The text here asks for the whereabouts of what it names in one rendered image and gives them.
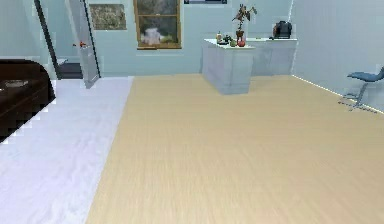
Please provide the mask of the black coffee machine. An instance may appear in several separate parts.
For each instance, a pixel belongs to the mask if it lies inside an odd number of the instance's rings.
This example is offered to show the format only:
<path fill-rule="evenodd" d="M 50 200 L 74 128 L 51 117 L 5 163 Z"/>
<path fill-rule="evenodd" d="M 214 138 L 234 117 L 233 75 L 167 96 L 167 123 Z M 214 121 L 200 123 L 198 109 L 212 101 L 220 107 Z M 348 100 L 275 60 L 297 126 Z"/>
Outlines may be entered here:
<path fill-rule="evenodd" d="M 279 21 L 273 28 L 274 39 L 289 39 L 292 34 L 292 24 L 286 21 Z"/>

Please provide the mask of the pale grey room door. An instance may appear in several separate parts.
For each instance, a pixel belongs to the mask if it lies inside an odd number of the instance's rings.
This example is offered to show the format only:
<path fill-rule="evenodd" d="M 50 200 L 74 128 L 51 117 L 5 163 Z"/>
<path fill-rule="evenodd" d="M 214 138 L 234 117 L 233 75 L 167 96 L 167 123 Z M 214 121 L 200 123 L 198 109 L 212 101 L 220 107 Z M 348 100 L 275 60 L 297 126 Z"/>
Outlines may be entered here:
<path fill-rule="evenodd" d="M 92 29 L 88 18 L 85 0 L 65 0 L 68 18 L 75 44 L 86 43 L 84 47 L 76 46 L 84 85 L 90 89 L 100 78 L 97 55 L 95 51 Z"/>

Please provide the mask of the dark blue wall frame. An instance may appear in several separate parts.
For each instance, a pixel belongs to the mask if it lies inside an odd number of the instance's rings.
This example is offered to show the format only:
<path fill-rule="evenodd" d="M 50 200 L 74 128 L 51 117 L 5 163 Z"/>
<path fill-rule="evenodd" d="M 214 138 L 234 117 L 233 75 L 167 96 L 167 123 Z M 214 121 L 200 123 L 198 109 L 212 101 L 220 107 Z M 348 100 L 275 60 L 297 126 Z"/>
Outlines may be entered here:
<path fill-rule="evenodd" d="M 228 0 L 183 0 L 184 4 L 227 4 Z"/>

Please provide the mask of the dark brown sofa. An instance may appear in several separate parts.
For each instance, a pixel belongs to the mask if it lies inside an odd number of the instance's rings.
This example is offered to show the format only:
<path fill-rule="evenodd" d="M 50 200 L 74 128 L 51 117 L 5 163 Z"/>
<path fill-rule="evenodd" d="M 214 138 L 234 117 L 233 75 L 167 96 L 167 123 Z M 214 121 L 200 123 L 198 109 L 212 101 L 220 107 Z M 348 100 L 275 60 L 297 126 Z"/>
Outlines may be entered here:
<path fill-rule="evenodd" d="M 56 98 L 46 69 L 26 59 L 0 59 L 0 143 Z"/>

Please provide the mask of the potted house plant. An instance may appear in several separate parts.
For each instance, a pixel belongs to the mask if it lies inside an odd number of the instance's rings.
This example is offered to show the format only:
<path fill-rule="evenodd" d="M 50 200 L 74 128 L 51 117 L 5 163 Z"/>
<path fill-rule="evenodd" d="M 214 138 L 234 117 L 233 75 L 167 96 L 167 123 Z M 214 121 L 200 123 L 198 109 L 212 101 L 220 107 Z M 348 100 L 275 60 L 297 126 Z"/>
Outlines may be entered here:
<path fill-rule="evenodd" d="M 233 18 L 233 21 L 238 20 L 238 27 L 236 30 L 236 37 L 237 40 L 240 40 L 244 36 L 244 30 L 243 30 L 243 24 L 245 20 L 250 20 L 251 19 L 251 14 L 257 14 L 257 10 L 255 7 L 251 7 L 250 9 L 247 8 L 246 5 L 240 4 L 239 5 L 239 10 L 235 17 Z"/>

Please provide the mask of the pale grey kitchen counter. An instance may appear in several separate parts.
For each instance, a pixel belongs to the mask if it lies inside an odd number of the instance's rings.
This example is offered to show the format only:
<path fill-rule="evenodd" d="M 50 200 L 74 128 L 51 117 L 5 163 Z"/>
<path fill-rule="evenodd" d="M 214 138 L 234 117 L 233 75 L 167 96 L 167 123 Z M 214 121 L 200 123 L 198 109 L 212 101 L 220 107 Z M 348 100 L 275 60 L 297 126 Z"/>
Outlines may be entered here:
<path fill-rule="evenodd" d="M 297 39 L 247 38 L 244 47 L 202 41 L 201 74 L 223 95 L 245 94 L 253 76 L 291 75 Z"/>

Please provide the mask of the blue office chair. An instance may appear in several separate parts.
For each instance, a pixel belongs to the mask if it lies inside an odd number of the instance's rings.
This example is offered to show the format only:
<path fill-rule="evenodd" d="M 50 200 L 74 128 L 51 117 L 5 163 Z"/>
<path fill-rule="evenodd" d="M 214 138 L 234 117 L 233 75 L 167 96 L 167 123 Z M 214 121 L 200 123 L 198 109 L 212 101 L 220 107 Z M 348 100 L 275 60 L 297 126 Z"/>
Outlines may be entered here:
<path fill-rule="evenodd" d="M 363 82 L 363 85 L 361 86 L 357 94 L 346 93 L 342 96 L 342 98 L 338 101 L 338 103 L 348 106 L 350 111 L 353 111 L 354 109 L 361 109 L 364 111 L 376 113 L 375 110 L 364 107 L 364 105 L 362 104 L 362 98 L 366 91 L 367 86 L 370 83 L 375 83 L 377 81 L 384 79 L 384 66 L 380 69 L 378 74 L 367 73 L 367 72 L 352 72 L 348 74 L 347 77 L 360 80 Z M 354 104 L 345 103 L 344 99 L 355 100 L 355 103 Z"/>

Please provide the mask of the framed olive wall picture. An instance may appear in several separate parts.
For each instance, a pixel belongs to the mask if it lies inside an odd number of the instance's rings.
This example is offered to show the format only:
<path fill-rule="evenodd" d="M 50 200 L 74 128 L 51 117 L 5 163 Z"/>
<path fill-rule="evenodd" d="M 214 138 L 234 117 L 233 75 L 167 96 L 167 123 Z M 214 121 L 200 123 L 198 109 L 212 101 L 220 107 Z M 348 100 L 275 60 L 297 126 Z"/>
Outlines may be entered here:
<path fill-rule="evenodd" d="M 123 4 L 90 4 L 89 7 L 95 30 L 126 30 Z"/>

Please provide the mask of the wooden framed window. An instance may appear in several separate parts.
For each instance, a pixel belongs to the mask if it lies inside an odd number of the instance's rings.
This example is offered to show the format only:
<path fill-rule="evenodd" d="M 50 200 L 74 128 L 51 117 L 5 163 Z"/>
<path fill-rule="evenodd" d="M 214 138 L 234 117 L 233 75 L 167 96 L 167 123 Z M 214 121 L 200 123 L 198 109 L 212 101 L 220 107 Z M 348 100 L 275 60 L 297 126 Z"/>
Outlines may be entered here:
<path fill-rule="evenodd" d="M 180 0 L 133 0 L 140 50 L 180 49 Z"/>

